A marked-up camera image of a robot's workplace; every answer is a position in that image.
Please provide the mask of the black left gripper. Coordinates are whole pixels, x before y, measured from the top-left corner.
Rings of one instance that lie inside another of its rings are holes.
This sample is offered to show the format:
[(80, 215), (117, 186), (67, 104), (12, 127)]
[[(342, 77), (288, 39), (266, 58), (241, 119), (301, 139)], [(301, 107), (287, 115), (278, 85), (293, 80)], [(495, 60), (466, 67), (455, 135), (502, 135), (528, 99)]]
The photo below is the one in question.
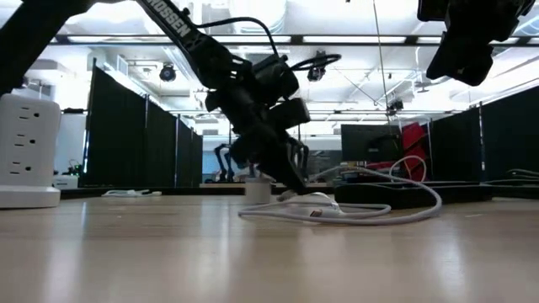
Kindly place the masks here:
[(311, 120), (302, 98), (293, 98), (295, 88), (247, 88), (234, 86), (209, 92), (208, 111), (219, 109), (240, 135), (230, 148), (238, 166), (253, 164), (288, 189), (301, 194), (306, 189), (309, 147), (286, 131)]

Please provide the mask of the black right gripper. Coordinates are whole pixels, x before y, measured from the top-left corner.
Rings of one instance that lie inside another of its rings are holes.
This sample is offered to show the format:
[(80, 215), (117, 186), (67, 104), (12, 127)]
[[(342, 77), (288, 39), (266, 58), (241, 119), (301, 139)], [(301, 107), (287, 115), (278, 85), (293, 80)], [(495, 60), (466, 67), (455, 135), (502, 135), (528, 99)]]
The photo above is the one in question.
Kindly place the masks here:
[[(449, 0), (446, 10), (447, 34), (483, 42), (503, 42), (517, 28), (520, 16), (527, 15), (535, 0)], [(435, 80), (450, 77), (476, 87), (487, 77), (492, 65), (490, 45), (441, 45), (426, 70)]]

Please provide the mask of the white USB charger brick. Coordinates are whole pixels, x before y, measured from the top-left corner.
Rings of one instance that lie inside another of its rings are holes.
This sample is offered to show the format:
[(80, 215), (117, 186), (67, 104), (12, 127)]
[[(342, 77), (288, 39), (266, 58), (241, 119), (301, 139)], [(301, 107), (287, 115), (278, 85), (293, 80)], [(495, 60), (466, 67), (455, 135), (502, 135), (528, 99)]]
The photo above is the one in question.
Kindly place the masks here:
[(268, 178), (248, 178), (245, 182), (245, 201), (250, 204), (268, 204), (271, 201), (271, 181)]

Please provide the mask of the white tower power strip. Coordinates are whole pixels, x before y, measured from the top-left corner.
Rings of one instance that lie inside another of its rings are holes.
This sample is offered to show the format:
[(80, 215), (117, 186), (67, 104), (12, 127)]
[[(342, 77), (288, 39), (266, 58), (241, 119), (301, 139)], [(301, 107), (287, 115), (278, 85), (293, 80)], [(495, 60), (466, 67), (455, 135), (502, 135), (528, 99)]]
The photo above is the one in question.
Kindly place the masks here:
[(0, 97), (0, 209), (59, 205), (52, 184), (60, 119), (52, 101)]

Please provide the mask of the black monitor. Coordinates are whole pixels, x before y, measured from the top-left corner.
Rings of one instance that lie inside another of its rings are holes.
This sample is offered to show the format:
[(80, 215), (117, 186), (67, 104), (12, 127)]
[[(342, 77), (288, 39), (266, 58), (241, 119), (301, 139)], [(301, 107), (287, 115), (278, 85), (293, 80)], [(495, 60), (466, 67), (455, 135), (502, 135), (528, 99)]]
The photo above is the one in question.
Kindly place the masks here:
[(342, 160), (390, 162), (403, 155), (401, 131), (396, 125), (341, 125)]

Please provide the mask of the black curtain partition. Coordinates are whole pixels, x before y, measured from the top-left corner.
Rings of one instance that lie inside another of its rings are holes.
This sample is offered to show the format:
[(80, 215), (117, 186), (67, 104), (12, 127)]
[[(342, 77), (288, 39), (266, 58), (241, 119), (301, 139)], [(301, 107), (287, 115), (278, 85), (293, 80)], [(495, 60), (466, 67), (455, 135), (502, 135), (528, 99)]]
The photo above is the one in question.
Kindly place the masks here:
[(97, 66), (86, 142), (83, 187), (196, 188), (201, 183), (202, 137)]
[(511, 169), (539, 173), (539, 86), (431, 124), (436, 181), (500, 180)]

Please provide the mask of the red panel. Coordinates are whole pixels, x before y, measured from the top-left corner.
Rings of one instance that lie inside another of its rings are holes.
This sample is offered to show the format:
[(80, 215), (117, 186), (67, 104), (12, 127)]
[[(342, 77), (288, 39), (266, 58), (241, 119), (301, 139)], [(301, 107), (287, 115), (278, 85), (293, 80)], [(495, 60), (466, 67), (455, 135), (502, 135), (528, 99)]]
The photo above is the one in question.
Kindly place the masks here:
[(428, 156), (424, 147), (426, 131), (415, 122), (403, 127), (382, 126), (381, 133), (369, 141), (370, 159), (366, 166), (393, 176), (423, 182), (427, 179)]

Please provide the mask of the black light bar beam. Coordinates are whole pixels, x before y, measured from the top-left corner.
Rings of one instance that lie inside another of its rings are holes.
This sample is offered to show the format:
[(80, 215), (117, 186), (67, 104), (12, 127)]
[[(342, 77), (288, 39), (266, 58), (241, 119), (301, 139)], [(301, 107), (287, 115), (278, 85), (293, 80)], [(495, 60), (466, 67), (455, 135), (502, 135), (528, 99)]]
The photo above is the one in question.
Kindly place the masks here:
[[(270, 40), (264, 35), (215, 35), (224, 45), (268, 45)], [(440, 36), (435, 35), (275, 35), (276, 45), (285, 46), (438, 46)], [(155, 45), (168, 46), (173, 42), (166, 35), (56, 35), (51, 45)], [(503, 42), (492, 41), (495, 47), (539, 48), (539, 36), (512, 36)]]

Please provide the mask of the white box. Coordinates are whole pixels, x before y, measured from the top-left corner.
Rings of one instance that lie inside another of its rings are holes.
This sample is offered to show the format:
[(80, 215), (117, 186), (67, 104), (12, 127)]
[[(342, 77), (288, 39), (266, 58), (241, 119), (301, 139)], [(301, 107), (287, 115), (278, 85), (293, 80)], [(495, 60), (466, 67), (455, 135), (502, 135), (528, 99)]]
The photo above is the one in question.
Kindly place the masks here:
[(52, 185), (59, 190), (69, 190), (78, 188), (78, 176), (76, 175), (55, 175)]

